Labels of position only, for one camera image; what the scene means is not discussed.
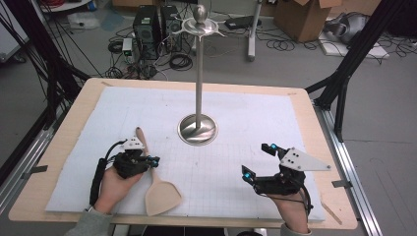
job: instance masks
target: floor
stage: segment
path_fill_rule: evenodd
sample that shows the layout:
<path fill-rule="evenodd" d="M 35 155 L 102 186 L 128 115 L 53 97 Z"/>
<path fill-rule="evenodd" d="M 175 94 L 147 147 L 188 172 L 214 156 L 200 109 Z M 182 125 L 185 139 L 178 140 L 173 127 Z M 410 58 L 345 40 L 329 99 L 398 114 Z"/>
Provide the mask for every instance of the floor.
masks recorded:
<path fill-rule="evenodd" d="M 102 73 L 110 66 L 108 39 L 128 28 L 132 13 L 117 12 L 108 7 L 94 12 L 101 22 L 98 29 L 74 30 L 71 37 Z M 215 20 L 225 16 L 212 14 Z M 248 62 L 246 34 L 211 36 L 206 40 L 204 81 L 206 83 L 306 88 L 331 75 L 342 58 L 325 56 L 317 47 L 309 50 L 303 44 L 293 50 L 269 48 L 280 34 L 271 18 L 263 18 L 256 42 L 256 60 Z M 63 36 L 74 64 L 90 75 L 96 75 L 68 36 Z M 395 46 L 387 46 L 392 52 Z M 400 57 L 391 53 L 380 65 L 365 59 L 349 84 L 343 123 L 343 138 L 360 177 L 365 193 L 384 235 L 415 235 L 417 231 L 417 55 Z M 158 73 L 153 80 L 193 82 L 196 68 L 186 72 L 173 70 Z M 311 98 L 319 91 L 310 94 Z M 44 95 L 30 62 L 0 64 L 0 165 L 46 106 Z M 0 216 L 2 235 L 63 235 L 73 223 L 12 222 L 8 206 Z M 235 235 L 241 229 L 233 229 Z M 279 230 L 268 231 L 279 235 Z M 355 230 L 315 230 L 316 235 L 366 235 L 358 224 Z"/>

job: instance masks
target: wooden table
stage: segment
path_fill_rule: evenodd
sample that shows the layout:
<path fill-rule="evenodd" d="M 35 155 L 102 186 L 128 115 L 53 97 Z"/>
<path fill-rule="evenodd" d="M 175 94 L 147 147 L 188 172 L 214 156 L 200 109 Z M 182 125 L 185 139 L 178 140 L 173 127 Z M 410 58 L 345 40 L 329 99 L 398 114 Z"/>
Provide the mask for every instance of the wooden table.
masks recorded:
<path fill-rule="evenodd" d="M 55 188 L 61 168 L 76 144 L 78 136 L 105 87 L 194 90 L 195 84 L 112 79 L 88 80 L 38 164 L 38 166 L 48 165 L 47 171 L 31 175 L 9 213 L 11 220 L 78 221 L 80 213 L 49 212 L 45 211 L 45 207 Z M 306 152 L 312 156 L 319 156 L 322 161 L 330 163 L 331 166 L 336 166 L 311 100 L 303 89 L 204 84 L 204 91 L 233 91 L 289 96 L 296 113 Z M 309 227 L 326 229 L 356 228 L 357 220 L 344 188 L 334 188 L 331 183 L 340 180 L 337 168 L 333 168 L 332 171 L 315 172 L 314 175 L 326 213 L 326 220 L 311 222 Z M 282 221 L 247 218 L 116 215 L 113 218 L 113 223 L 277 228 L 280 227 Z"/>

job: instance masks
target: computer tower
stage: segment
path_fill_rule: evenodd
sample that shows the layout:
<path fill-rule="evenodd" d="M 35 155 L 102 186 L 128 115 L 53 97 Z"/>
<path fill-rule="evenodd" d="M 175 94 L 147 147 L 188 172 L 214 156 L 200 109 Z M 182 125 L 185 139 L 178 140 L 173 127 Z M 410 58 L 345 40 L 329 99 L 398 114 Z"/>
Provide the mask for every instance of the computer tower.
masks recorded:
<path fill-rule="evenodd" d="M 176 6 L 161 6 L 160 18 L 162 27 L 162 38 L 167 38 L 165 42 L 165 48 L 167 52 L 181 51 L 182 38 L 181 34 L 173 34 L 173 32 L 181 29 L 181 17 L 178 14 Z"/>
<path fill-rule="evenodd" d="M 133 30 L 139 47 L 140 58 L 156 60 L 159 57 L 158 46 L 161 43 L 161 33 L 157 8 L 153 5 L 139 6 Z"/>

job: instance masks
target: hand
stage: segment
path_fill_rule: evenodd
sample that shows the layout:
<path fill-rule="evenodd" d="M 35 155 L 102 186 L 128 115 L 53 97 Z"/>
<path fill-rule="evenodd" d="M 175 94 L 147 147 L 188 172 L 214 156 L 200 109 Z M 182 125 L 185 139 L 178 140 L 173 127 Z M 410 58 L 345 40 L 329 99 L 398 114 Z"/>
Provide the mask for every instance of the hand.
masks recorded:
<path fill-rule="evenodd" d="M 294 232 L 303 234 L 310 232 L 307 225 L 306 210 L 304 208 L 303 199 L 301 198 L 300 193 L 287 196 L 268 195 L 268 197 L 270 197 L 276 204 L 276 207 L 278 207 L 279 213 L 281 214 L 282 219 L 285 221 L 285 224 L 289 229 Z"/>
<path fill-rule="evenodd" d="M 111 166 L 104 172 L 101 182 L 100 196 L 94 209 L 101 213 L 110 213 L 117 203 L 122 201 L 130 189 L 141 179 L 143 173 L 123 179 L 117 174 L 116 168 Z"/>

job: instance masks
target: wooden spoon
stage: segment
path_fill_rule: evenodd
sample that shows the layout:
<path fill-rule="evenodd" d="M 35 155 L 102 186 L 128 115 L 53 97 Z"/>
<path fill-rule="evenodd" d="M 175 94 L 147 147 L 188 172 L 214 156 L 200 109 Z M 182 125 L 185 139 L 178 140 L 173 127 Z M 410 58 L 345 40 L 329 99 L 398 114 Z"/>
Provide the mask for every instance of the wooden spoon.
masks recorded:
<path fill-rule="evenodd" d="M 144 132 L 140 127 L 136 128 L 138 139 L 145 146 L 144 153 L 149 155 L 149 148 L 145 140 Z M 161 180 L 154 168 L 150 169 L 152 184 L 145 195 L 145 206 L 149 216 L 163 213 L 181 204 L 182 196 L 174 184 Z"/>

